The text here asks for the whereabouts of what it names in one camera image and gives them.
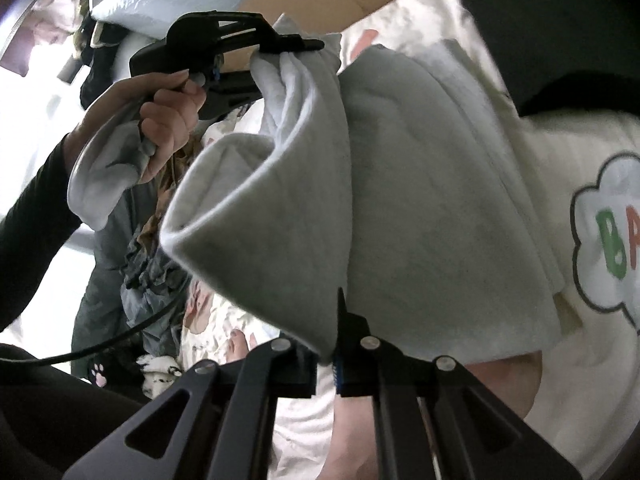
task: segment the black cable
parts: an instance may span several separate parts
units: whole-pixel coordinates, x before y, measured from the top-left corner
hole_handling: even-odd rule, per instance
[[[167,314],[169,311],[177,308],[177,304],[170,303],[162,310],[159,310],[152,316],[146,318],[142,323],[137,324],[135,327],[130,328],[126,332],[123,332],[120,335],[112,337],[111,339],[107,339],[107,341],[103,341],[102,343],[98,343],[97,345],[89,346],[84,350],[78,350],[76,352],[71,352],[69,354],[62,355],[54,355],[52,357],[45,357],[44,359],[7,359],[4,357],[0,357],[0,365],[21,365],[21,366],[48,366],[48,365],[56,365],[59,363],[66,363],[67,361],[76,361],[77,359],[82,359],[83,357],[87,357],[89,355],[97,354],[102,350],[106,350],[114,346],[116,343],[120,341],[124,341],[129,337],[136,335],[138,332],[142,332],[146,327],[152,325],[156,321],[158,321],[162,316]]]

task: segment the paw print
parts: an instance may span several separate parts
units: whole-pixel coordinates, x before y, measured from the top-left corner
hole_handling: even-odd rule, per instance
[[[104,366],[94,365],[94,369],[91,370],[91,375],[95,378],[95,385],[99,388],[103,388],[107,384],[107,378],[102,374],[104,372]]]

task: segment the black pants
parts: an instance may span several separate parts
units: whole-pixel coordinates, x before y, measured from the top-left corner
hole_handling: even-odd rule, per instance
[[[8,345],[0,356],[32,357]],[[53,367],[0,364],[0,477],[60,479],[140,407]]]

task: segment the metal screw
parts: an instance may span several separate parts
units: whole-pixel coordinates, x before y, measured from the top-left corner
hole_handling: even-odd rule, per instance
[[[271,350],[274,352],[284,352],[285,350],[289,350],[289,348],[291,348],[291,341],[283,337],[271,341]]]
[[[208,363],[206,365],[197,367],[196,368],[196,373],[198,375],[204,375],[204,374],[210,374],[215,370],[216,370],[216,364],[215,363]]]
[[[443,372],[450,372],[453,370],[453,368],[456,367],[456,362],[448,355],[443,355],[442,357],[438,357],[436,359],[436,366],[438,367],[438,370],[442,370]]]
[[[372,335],[364,336],[360,340],[360,346],[362,346],[365,350],[375,350],[380,347],[380,339],[377,337],[373,337]]]

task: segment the forearm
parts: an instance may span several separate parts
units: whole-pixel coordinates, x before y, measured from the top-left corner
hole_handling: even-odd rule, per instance
[[[60,142],[0,222],[0,331],[29,304],[53,257],[80,227],[66,205],[74,148]]]

